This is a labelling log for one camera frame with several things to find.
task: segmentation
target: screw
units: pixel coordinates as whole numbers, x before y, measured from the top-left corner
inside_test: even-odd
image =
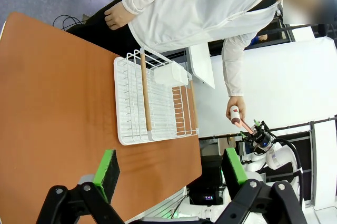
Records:
[[[253,188],[255,188],[257,186],[256,182],[254,182],[254,181],[250,182],[249,185]]]
[[[277,187],[282,191],[285,189],[285,185],[282,183],[280,183]]]
[[[84,189],[85,191],[90,191],[91,188],[90,188],[90,186],[86,185],[86,186],[83,187],[83,189]]]

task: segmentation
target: white dish rack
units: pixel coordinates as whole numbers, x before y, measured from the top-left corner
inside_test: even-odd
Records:
[[[186,72],[188,86],[172,88],[154,81],[154,69],[169,63],[172,61],[146,47],[128,53],[126,58],[115,59],[117,129],[121,144],[199,133],[192,75]]]

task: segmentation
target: white jacket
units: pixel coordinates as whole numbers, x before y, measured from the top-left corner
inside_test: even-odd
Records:
[[[229,96],[241,96],[243,50],[274,17],[277,3],[248,12],[262,0],[123,0],[137,14],[128,25],[141,46],[158,52],[222,40]]]

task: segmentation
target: dish rack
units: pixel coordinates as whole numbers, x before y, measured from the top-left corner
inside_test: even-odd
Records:
[[[117,130],[123,145],[181,138],[199,133],[192,75],[188,86],[154,81],[154,70],[172,63],[143,47],[114,61]]]

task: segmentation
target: wooden tabletop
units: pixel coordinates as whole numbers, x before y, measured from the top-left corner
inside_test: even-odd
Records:
[[[23,14],[9,16],[0,40],[3,223],[35,223],[49,188],[75,187],[81,176],[95,173],[106,149],[117,152],[121,175],[112,205],[123,220],[201,175],[197,136],[120,144],[116,57]]]

